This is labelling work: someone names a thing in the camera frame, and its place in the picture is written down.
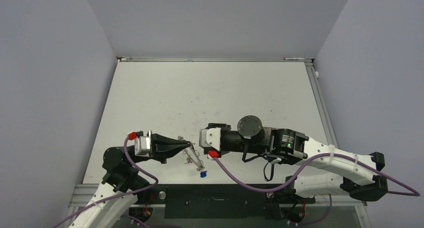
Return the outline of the metal disc keyring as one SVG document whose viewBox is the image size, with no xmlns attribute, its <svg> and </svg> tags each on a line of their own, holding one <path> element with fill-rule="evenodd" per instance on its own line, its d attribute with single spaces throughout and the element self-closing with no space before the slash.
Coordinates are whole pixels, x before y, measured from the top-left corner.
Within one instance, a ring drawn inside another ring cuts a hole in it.
<svg viewBox="0 0 424 228">
<path fill-rule="evenodd" d="M 182 154 L 186 156 L 185 165 L 193 164 L 196 166 L 195 170 L 197 172 L 205 171 L 204 162 L 200 159 L 200 153 L 195 149 L 195 144 L 191 141 L 188 142 L 190 146 L 188 148 L 183 149 Z"/>
</svg>

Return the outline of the key with blue tag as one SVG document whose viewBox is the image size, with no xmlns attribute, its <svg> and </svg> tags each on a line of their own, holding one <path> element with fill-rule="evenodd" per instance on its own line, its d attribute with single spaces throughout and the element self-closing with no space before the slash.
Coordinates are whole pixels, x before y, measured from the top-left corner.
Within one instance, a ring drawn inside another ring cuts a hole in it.
<svg viewBox="0 0 424 228">
<path fill-rule="evenodd" d="M 200 177 L 201 178 L 205 178 L 207 176 L 207 171 L 201 171 L 200 172 Z"/>
</svg>

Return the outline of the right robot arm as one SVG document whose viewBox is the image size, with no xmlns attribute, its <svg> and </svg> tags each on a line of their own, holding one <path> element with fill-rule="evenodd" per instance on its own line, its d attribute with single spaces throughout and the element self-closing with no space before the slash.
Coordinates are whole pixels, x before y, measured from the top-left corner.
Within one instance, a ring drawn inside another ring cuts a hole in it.
<svg viewBox="0 0 424 228">
<path fill-rule="evenodd" d="M 324 144 L 304 133 L 263 126 L 254 115 L 239 120 L 236 130 L 225 123 L 209 123 L 199 132 L 200 146 L 209 158 L 237 152 L 248 163 L 262 158 L 271 165 L 313 167 L 323 173 L 285 180 L 282 195 L 289 202 L 316 195 L 348 195 L 364 202 L 375 202 L 388 193 L 387 179 L 380 174 L 385 157 L 380 152 L 361 155 Z"/>
</svg>

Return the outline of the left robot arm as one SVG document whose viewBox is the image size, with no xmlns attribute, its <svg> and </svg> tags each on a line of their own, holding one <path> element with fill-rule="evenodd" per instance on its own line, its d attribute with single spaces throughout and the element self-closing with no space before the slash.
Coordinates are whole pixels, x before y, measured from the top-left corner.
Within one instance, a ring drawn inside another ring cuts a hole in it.
<svg viewBox="0 0 424 228">
<path fill-rule="evenodd" d="M 123 146 L 103 153 L 106 171 L 89 202 L 65 218 L 70 228 L 111 228 L 131 205 L 143 203 L 159 183 L 157 177 L 139 167 L 145 161 L 166 164 L 167 160 L 192 147 L 192 142 L 148 131 L 127 134 Z"/>
</svg>

